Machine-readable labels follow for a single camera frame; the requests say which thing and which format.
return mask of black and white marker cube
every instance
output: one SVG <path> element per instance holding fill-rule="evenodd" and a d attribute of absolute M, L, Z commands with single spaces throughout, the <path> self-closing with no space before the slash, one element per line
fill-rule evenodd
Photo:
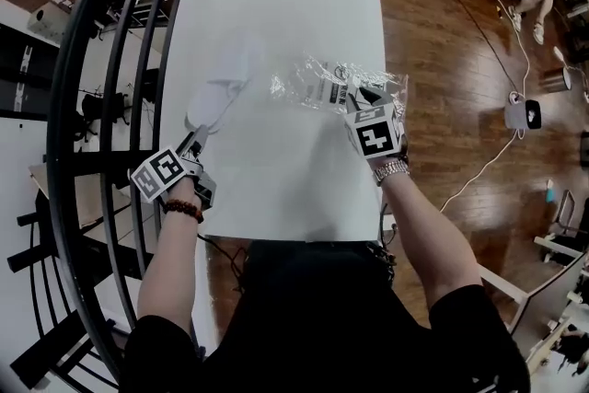
<path fill-rule="evenodd" d="M 187 174 L 171 146 L 147 158 L 131 175 L 133 183 L 150 203 Z"/>
<path fill-rule="evenodd" d="M 393 103 L 348 113 L 345 124 L 353 147 L 366 159 L 396 154 L 401 150 L 405 130 Z"/>

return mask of beaded bracelet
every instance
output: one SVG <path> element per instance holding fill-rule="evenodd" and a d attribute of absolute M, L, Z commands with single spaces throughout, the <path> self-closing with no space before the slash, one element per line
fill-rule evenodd
<path fill-rule="evenodd" d="M 199 223 L 202 223 L 204 221 L 204 218 L 202 218 L 202 212 L 196 207 L 196 205 L 193 205 L 192 203 L 188 202 L 183 202 L 182 200 L 168 200 L 164 205 L 164 212 L 184 213 L 188 216 L 196 218 L 196 221 L 198 221 Z"/>

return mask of plastic packaging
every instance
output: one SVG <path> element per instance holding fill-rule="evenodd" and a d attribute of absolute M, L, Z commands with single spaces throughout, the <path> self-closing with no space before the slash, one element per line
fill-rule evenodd
<path fill-rule="evenodd" d="M 346 95 L 353 94 L 361 110 L 371 105 L 359 87 L 375 87 L 390 94 L 401 121 L 407 107 L 406 75 L 383 71 L 366 71 L 353 63 L 320 62 L 306 55 L 293 63 L 286 75 L 271 78 L 271 97 L 287 103 L 300 104 L 315 110 L 346 114 Z"/>

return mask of wooden floor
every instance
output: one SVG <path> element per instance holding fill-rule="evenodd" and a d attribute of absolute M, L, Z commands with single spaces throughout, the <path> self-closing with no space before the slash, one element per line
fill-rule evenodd
<path fill-rule="evenodd" d="M 513 2 L 503 0 L 505 5 Z M 499 18 L 495 0 L 381 0 L 385 27 L 387 70 L 410 76 L 406 130 L 411 175 L 438 207 L 509 141 L 502 108 L 513 89 L 507 73 L 522 90 L 525 57 L 505 16 Z M 532 36 L 534 15 L 524 20 L 523 44 L 530 58 L 525 93 L 542 108 L 542 129 L 515 140 L 457 199 L 445 214 L 465 234 L 479 263 L 507 280 L 532 290 L 559 267 L 539 261 L 535 236 L 545 235 L 556 207 L 545 203 L 546 181 L 555 182 L 557 196 L 570 189 L 580 217 L 589 196 L 587 175 L 579 167 L 579 133 L 587 122 L 580 82 L 571 92 L 547 95 L 538 86 L 544 71 L 558 67 L 552 47 L 561 44 L 565 25 L 550 14 L 545 45 Z M 228 241 L 235 250 L 236 242 Z M 408 264 L 400 240 L 391 245 L 398 256 L 395 291 L 411 314 L 428 325 L 419 280 Z M 223 333 L 238 295 L 228 262 L 214 249 L 213 294 Z M 496 297 L 506 320 L 512 307 Z"/>

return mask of wristwatch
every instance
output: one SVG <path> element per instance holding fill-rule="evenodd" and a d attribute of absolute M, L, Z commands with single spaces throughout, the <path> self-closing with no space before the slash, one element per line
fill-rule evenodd
<path fill-rule="evenodd" d="M 393 174 L 397 174 L 399 172 L 409 175 L 409 166 L 407 166 L 407 163 L 400 159 L 388 161 L 384 166 L 374 170 L 376 185 L 380 187 L 380 184 L 383 182 L 385 177 L 392 176 Z"/>

